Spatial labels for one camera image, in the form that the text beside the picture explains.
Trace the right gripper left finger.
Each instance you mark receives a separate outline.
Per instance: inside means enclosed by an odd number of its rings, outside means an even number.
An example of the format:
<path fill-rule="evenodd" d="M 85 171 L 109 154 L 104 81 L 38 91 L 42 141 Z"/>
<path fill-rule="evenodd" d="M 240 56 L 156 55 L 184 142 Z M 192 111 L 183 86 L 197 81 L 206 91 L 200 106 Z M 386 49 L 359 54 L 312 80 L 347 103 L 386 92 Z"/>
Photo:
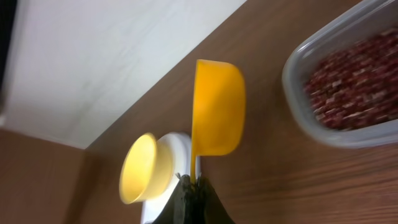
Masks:
<path fill-rule="evenodd" d="M 152 224 L 192 224 L 194 190 L 190 176 L 177 174 L 178 183 Z"/>

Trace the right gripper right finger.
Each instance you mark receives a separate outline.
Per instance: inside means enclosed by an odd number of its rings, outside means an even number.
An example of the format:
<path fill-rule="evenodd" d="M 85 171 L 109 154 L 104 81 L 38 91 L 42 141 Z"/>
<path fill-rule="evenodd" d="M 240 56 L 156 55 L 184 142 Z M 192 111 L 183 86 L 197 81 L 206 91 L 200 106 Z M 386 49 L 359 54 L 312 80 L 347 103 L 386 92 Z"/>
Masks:
<path fill-rule="evenodd" d="M 219 199 L 211 182 L 206 177 L 197 179 L 198 186 L 198 212 L 195 217 L 195 223 L 202 224 L 235 224 L 228 215 L 221 200 Z"/>

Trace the yellow measuring scoop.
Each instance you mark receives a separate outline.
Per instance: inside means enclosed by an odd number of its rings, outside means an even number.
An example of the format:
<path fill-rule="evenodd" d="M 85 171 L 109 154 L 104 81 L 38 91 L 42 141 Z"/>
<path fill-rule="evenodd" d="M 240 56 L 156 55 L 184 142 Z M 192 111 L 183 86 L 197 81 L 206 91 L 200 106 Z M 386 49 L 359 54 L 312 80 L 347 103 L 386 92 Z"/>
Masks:
<path fill-rule="evenodd" d="M 242 73 L 230 63 L 197 60 L 192 116 L 190 180 L 196 181 L 198 156 L 233 152 L 243 135 L 246 89 Z"/>

